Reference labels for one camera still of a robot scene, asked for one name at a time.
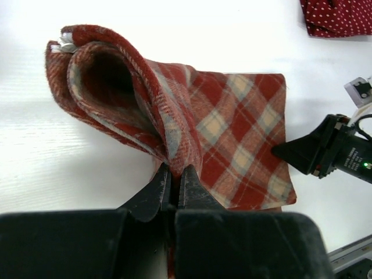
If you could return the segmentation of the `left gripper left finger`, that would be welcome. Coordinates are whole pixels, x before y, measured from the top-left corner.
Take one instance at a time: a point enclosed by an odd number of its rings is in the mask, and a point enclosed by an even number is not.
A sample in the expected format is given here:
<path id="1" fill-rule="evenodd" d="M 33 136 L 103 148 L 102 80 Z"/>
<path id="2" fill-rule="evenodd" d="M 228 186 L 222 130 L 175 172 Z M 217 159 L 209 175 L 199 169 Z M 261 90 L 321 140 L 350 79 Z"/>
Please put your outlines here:
<path id="1" fill-rule="evenodd" d="M 117 209 L 1 215 L 2 278 L 166 278 L 161 215 L 170 173 Z"/>

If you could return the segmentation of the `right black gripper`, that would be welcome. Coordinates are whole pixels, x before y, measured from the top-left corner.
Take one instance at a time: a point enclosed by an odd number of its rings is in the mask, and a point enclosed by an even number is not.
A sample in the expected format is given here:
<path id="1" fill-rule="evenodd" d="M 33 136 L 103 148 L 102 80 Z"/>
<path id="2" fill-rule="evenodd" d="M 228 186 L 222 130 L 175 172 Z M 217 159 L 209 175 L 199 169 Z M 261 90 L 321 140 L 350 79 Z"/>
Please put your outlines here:
<path id="1" fill-rule="evenodd" d="M 272 147 L 271 153 L 302 174 L 318 178 L 335 170 L 371 183 L 371 135 L 360 128 L 360 122 L 371 115 L 360 116 L 351 126 L 350 118 L 327 115 L 310 134 Z"/>

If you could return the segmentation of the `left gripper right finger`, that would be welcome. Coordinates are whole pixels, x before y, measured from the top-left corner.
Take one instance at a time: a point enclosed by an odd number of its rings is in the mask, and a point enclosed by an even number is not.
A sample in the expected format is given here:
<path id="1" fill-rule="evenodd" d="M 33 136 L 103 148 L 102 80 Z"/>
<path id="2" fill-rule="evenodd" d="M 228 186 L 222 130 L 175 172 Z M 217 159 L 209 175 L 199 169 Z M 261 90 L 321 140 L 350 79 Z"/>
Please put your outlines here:
<path id="1" fill-rule="evenodd" d="M 233 211 L 181 177 L 175 214 L 176 278 L 333 278 L 318 226 L 294 212 Z"/>

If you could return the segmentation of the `red plaid skirt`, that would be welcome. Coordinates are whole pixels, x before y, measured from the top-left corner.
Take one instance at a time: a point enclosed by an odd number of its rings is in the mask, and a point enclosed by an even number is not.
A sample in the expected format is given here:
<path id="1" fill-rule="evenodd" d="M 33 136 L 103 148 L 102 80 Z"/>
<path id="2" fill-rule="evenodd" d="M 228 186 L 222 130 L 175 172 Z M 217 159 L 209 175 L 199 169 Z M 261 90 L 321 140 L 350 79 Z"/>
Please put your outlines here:
<path id="1" fill-rule="evenodd" d="M 280 73 L 218 73 L 144 58 L 96 25 L 62 28 L 45 50 L 58 106 L 77 120 L 169 166 L 175 183 L 194 166 L 226 209 L 280 210 L 296 202 L 285 141 Z"/>

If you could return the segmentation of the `red polka dot skirt pile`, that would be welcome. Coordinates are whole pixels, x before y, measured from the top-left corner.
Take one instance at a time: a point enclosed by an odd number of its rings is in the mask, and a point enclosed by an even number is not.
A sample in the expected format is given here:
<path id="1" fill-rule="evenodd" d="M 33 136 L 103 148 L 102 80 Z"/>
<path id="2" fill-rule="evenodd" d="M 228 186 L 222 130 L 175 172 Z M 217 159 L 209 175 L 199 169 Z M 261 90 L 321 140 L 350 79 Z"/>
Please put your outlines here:
<path id="1" fill-rule="evenodd" d="M 371 35 L 371 0 L 300 0 L 311 37 Z"/>

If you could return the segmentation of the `aluminium rail frame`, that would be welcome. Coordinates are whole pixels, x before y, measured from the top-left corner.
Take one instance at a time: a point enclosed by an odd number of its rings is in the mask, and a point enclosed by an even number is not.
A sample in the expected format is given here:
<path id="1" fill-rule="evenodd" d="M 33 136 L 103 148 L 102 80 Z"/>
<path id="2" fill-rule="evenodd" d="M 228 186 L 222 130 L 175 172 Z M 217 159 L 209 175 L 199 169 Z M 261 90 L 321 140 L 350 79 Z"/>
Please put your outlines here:
<path id="1" fill-rule="evenodd" d="M 371 278 L 371 235 L 328 254 L 334 278 Z"/>

